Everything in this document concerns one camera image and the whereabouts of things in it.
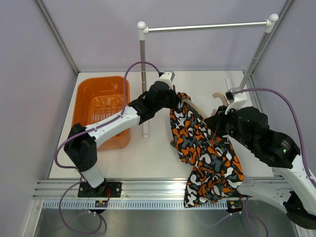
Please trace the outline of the beige wooden hanger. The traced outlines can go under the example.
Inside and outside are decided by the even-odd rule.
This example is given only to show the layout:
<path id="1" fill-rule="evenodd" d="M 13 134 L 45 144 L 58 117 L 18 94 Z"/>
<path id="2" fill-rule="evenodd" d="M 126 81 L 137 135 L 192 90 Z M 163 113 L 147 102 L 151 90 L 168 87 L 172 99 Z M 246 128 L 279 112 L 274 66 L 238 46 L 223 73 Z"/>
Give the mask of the beige wooden hanger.
<path id="1" fill-rule="evenodd" d="M 223 106 L 228 106 L 228 101 L 227 98 L 225 97 L 224 94 L 220 93 L 220 92 L 216 92 L 212 94 L 212 97 L 214 99 L 219 98 L 222 101 L 222 105 Z M 206 119 L 208 117 L 214 116 L 217 113 L 217 109 L 214 109 L 211 113 L 210 116 L 208 116 L 205 112 L 203 112 L 195 103 L 193 103 L 191 100 L 189 99 L 181 99 L 181 102 L 186 103 L 187 105 L 189 105 L 193 110 L 195 110 L 199 115 L 201 115 L 201 117 L 203 119 Z"/>

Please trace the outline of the orange camouflage shorts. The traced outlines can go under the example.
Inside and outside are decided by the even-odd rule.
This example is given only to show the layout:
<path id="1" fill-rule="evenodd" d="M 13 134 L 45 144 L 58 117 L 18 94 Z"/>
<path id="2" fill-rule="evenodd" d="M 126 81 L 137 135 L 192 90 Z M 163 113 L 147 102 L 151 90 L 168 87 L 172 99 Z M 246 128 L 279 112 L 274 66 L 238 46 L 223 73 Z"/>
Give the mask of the orange camouflage shorts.
<path id="1" fill-rule="evenodd" d="M 201 115 L 181 99 L 189 99 L 179 92 L 180 102 L 170 110 L 170 127 L 179 160 L 192 167 L 188 177 L 184 206 L 196 207 L 206 202 L 216 203 L 226 193 L 234 192 L 244 180 L 240 161 L 227 137 L 217 136 Z"/>

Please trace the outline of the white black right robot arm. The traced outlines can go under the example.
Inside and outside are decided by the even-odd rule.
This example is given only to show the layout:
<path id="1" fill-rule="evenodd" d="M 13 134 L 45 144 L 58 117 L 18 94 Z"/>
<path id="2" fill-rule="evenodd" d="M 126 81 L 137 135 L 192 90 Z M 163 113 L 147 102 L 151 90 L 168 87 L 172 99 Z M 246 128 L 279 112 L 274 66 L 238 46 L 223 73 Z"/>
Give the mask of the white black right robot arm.
<path id="1" fill-rule="evenodd" d="M 271 130 L 268 117 L 255 107 L 227 112 L 221 106 L 205 122 L 217 135 L 228 135 L 250 150 L 292 188 L 283 192 L 247 177 L 242 184 L 236 179 L 226 181 L 227 195 L 241 192 L 252 196 L 277 207 L 296 225 L 309 230 L 316 228 L 316 178 L 304 167 L 303 153 L 291 137 Z"/>

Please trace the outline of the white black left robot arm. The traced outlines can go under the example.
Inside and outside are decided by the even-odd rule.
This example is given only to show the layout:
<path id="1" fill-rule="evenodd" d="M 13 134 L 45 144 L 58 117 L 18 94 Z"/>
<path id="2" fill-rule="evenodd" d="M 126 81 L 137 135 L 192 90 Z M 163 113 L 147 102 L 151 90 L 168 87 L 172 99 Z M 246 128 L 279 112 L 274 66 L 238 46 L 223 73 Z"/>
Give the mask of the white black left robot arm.
<path id="1" fill-rule="evenodd" d="M 80 173 L 81 183 L 94 197 L 106 193 L 107 181 L 97 167 L 97 149 L 124 130 L 143 124 L 163 109 L 174 109 L 179 103 L 170 80 L 158 80 L 122 111 L 100 122 L 82 126 L 75 124 L 64 145 L 64 152 Z"/>

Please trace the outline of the orange plastic basket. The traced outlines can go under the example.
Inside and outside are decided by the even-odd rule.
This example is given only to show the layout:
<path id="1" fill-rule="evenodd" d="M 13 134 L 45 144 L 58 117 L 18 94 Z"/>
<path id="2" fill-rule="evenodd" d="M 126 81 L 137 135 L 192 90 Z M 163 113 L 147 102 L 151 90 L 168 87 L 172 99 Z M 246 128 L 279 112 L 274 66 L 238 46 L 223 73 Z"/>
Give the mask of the orange plastic basket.
<path id="1" fill-rule="evenodd" d="M 72 125 L 102 121 L 123 108 L 123 77 L 89 78 L 77 88 Z"/>

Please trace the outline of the silver clothes rack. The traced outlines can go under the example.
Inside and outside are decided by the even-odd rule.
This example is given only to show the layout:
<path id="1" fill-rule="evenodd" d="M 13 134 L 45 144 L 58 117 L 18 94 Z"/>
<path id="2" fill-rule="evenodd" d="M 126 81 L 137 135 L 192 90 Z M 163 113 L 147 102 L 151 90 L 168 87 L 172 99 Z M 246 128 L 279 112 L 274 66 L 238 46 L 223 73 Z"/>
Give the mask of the silver clothes rack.
<path id="1" fill-rule="evenodd" d="M 244 73 L 242 81 L 238 86 L 239 89 L 243 89 L 253 74 L 254 68 L 258 63 L 259 57 L 263 53 L 264 46 L 267 44 L 271 32 L 274 30 L 276 23 L 278 22 L 279 15 L 271 14 L 268 19 L 261 22 L 247 22 L 247 23 L 227 23 L 227 24 L 211 24 L 211 25 L 192 25 L 192 26 L 174 26 L 174 27 L 159 27 L 150 28 L 145 22 L 140 21 L 137 23 L 138 38 L 140 44 L 140 60 L 145 62 L 145 39 L 146 35 L 153 33 L 165 33 L 165 32 L 184 32 L 184 31 L 199 31 L 199 30 L 214 30 L 214 29 L 232 29 L 232 28 L 250 28 L 250 27 L 264 27 L 264 33 L 259 41 L 256 51 L 249 63 L 249 66 Z"/>

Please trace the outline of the aluminium frame post right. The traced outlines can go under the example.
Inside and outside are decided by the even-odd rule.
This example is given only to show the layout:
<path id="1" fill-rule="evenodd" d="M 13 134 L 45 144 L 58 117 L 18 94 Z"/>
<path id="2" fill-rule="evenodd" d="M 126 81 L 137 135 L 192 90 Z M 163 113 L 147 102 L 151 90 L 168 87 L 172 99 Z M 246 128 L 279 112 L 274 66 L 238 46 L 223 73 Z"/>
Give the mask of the aluminium frame post right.
<path id="1" fill-rule="evenodd" d="M 259 41 L 256 51 L 247 67 L 247 70 L 243 73 L 243 78 L 239 85 L 240 89 L 244 89 L 249 78 L 253 75 L 259 63 L 263 60 L 265 53 L 269 49 L 274 37 L 280 29 L 282 23 L 285 21 L 287 14 L 294 5 L 295 0 L 286 0 L 280 13 L 271 14 L 267 19 L 267 24 L 264 29 L 264 33 Z"/>

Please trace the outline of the aluminium frame post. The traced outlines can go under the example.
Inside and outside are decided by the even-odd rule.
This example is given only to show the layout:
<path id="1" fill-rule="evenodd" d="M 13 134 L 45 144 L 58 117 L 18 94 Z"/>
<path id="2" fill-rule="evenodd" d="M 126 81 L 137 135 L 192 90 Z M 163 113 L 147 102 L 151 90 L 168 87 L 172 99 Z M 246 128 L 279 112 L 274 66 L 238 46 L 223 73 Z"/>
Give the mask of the aluminium frame post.
<path id="1" fill-rule="evenodd" d="M 38 7 L 42 17 L 44 18 L 50 32 L 52 33 L 54 39 L 56 40 L 59 48 L 61 49 L 64 57 L 66 58 L 66 61 L 68 62 L 70 68 L 74 72 L 75 75 L 78 75 L 80 73 L 80 70 L 78 69 L 73 57 L 71 56 L 66 44 L 64 43 L 55 23 L 51 16 L 51 14 L 48 11 L 48 8 L 46 7 L 43 0 L 34 0 L 36 6 Z"/>
<path id="2" fill-rule="evenodd" d="M 286 0 L 280 13 L 271 14 L 267 19 L 267 24 L 264 29 L 264 33 L 259 41 L 256 51 L 247 67 L 247 70 L 243 73 L 243 78 L 239 85 L 240 89 L 244 89 L 249 78 L 253 75 L 259 63 L 263 60 L 265 53 L 269 49 L 274 37 L 280 29 L 282 23 L 285 21 L 287 14 L 294 5 L 295 0 Z"/>

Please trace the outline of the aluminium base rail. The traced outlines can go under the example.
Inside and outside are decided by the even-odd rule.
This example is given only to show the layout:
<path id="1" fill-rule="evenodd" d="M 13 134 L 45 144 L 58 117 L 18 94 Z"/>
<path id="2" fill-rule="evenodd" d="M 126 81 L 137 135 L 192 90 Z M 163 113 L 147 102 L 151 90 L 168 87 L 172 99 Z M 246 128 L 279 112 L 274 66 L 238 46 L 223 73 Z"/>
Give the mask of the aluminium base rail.
<path id="1" fill-rule="evenodd" d="M 108 179 L 121 183 L 119 199 L 129 200 L 181 200 L 184 196 L 186 179 Z M 65 199 L 77 199 L 78 180 L 39 180 L 32 199 L 59 199 L 67 189 Z"/>

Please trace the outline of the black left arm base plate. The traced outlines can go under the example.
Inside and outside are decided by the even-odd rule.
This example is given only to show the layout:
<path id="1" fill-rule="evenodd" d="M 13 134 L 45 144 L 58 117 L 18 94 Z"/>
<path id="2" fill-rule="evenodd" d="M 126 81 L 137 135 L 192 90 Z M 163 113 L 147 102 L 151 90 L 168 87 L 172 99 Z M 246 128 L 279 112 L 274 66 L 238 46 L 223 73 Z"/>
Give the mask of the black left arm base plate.
<path id="1" fill-rule="evenodd" d="M 88 182 L 79 185 L 79 198 L 119 198 L 121 196 L 122 182 L 104 181 L 96 188 L 90 186 Z"/>

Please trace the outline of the aluminium frame post left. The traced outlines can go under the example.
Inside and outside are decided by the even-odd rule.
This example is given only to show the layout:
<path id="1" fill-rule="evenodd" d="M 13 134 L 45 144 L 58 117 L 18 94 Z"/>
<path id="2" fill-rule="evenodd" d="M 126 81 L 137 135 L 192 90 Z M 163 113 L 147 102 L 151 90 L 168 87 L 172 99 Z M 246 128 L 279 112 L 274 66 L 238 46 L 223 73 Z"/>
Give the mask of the aluminium frame post left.
<path id="1" fill-rule="evenodd" d="M 80 70 L 78 69 L 73 57 L 71 56 L 66 44 L 64 43 L 55 23 L 51 16 L 51 14 L 48 11 L 48 8 L 46 7 L 43 0 L 34 0 L 36 6 L 38 7 L 42 17 L 44 18 L 50 32 L 52 33 L 54 39 L 56 40 L 59 48 L 61 49 L 64 57 L 66 58 L 66 61 L 68 62 L 70 68 L 74 72 L 75 75 L 78 75 L 80 73 Z"/>

